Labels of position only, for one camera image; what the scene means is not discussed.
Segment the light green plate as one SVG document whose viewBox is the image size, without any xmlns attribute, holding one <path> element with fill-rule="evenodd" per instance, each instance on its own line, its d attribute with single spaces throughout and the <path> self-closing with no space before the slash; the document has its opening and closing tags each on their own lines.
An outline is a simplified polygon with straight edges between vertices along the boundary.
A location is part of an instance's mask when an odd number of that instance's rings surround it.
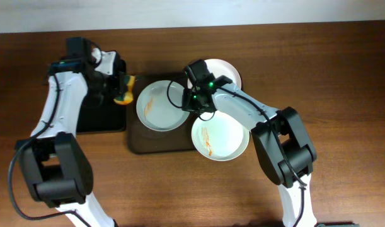
<svg viewBox="0 0 385 227">
<path fill-rule="evenodd" d="M 203 113 L 192 125 L 195 149 L 214 161 L 229 161 L 241 155 L 248 146 L 250 133 L 229 115 L 216 111 Z"/>
</svg>

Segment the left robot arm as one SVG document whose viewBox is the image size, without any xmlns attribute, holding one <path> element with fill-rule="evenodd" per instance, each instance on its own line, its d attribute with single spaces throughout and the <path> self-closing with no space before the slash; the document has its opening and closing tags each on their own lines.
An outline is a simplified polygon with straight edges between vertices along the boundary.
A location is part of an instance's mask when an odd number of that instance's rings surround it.
<svg viewBox="0 0 385 227">
<path fill-rule="evenodd" d="M 51 63 L 49 92 L 42 116 L 28 139 L 15 145 L 8 170 L 8 192 L 16 212 L 38 221 L 67 216 L 75 226 L 116 226 L 93 193 L 93 171 L 76 141 L 81 109 L 101 109 L 105 103 L 130 104 L 135 77 L 126 73 L 126 63 L 112 50 L 105 52 L 91 40 L 66 40 L 66 55 Z M 13 169 L 20 164 L 34 201 L 56 213 L 28 216 L 13 194 Z"/>
</svg>

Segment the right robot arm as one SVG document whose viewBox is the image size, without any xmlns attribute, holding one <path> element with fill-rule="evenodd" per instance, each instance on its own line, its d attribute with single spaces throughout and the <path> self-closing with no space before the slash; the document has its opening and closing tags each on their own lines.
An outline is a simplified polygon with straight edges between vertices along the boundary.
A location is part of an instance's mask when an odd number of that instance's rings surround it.
<svg viewBox="0 0 385 227">
<path fill-rule="evenodd" d="M 248 129 L 264 174 L 278 187 L 284 226 L 316 226 L 309 184 L 317 154 L 295 109 L 269 107 L 225 76 L 185 88 L 181 107 L 188 112 L 222 112 Z"/>
</svg>

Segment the pink white plate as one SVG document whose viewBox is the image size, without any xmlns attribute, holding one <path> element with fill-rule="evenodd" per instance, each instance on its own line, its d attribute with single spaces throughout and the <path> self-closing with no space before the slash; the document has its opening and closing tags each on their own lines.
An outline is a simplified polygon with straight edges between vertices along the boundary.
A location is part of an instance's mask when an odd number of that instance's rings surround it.
<svg viewBox="0 0 385 227">
<path fill-rule="evenodd" d="M 204 61 L 206 63 L 208 71 L 212 73 L 215 78 L 225 76 L 231 79 L 240 90 L 243 88 L 240 74 L 238 73 L 237 69 L 229 62 L 222 59 L 199 59 L 191 62 L 191 64 L 200 61 Z"/>
</svg>

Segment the yellow green sponge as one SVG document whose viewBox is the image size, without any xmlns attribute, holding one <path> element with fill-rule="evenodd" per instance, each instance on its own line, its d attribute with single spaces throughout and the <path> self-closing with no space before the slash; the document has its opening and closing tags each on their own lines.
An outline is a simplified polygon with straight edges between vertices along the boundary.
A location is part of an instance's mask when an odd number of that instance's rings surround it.
<svg viewBox="0 0 385 227">
<path fill-rule="evenodd" d="M 134 100 L 133 87 L 135 84 L 135 76 L 132 75 L 120 75 L 119 77 L 119 92 L 114 98 L 114 102 L 118 105 L 128 105 Z"/>
</svg>

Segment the light blue plate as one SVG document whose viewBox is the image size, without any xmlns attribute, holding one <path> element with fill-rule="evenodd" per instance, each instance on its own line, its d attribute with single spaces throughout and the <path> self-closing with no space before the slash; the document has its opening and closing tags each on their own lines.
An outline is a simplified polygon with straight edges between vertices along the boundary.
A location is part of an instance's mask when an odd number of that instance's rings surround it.
<svg viewBox="0 0 385 227">
<path fill-rule="evenodd" d="M 138 96 L 136 113 L 139 120 L 147 128 L 154 131 L 172 131 L 181 126 L 189 117 L 189 113 L 174 107 L 168 100 L 181 106 L 184 87 L 169 80 L 155 81 L 146 86 Z"/>
</svg>

